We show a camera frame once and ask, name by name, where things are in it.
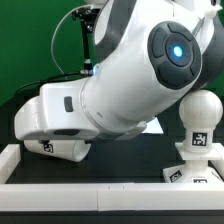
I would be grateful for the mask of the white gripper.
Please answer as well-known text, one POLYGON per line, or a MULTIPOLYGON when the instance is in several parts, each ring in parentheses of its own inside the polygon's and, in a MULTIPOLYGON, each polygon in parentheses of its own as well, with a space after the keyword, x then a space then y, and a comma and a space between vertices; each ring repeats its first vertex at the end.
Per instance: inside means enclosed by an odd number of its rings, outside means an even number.
POLYGON ((84 113, 84 81, 45 84, 28 100, 14 119, 19 140, 90 140, 99 134, 84 113))

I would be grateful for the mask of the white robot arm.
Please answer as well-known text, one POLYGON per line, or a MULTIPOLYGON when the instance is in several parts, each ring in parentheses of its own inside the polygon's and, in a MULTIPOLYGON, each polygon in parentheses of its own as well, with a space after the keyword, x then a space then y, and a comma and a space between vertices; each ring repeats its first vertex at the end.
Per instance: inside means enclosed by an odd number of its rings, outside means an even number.
POLYGON ((106 0, 92 76, 49 83, 14 121, 19 140, 126 140, 224 70, 221 0, 106 0))

